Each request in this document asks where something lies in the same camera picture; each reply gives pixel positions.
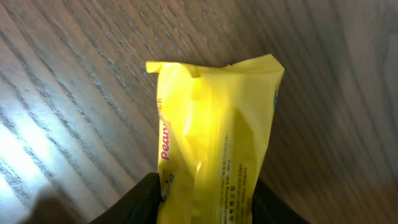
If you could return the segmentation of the yellow peanut snack packet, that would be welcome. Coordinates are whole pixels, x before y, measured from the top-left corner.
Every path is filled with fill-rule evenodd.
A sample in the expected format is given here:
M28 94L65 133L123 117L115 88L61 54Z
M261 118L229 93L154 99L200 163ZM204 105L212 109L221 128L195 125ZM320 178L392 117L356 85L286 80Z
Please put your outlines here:
M156 73L158 223L251 223L283 66L270 54L221 68L146 62Z

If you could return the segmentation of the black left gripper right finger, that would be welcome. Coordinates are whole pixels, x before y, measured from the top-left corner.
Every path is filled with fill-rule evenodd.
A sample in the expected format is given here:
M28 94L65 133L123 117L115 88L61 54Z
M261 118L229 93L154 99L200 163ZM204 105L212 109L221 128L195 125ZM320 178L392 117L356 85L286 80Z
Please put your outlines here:
M257 181L252 198L252 223L309 224L260 179Z

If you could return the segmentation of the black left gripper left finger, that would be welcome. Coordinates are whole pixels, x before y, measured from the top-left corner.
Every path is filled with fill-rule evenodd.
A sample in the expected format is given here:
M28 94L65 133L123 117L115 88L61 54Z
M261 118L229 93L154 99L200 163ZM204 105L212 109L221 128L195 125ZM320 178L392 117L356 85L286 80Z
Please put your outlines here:
M90 224L155 224L160 190L159 174L151 172Z

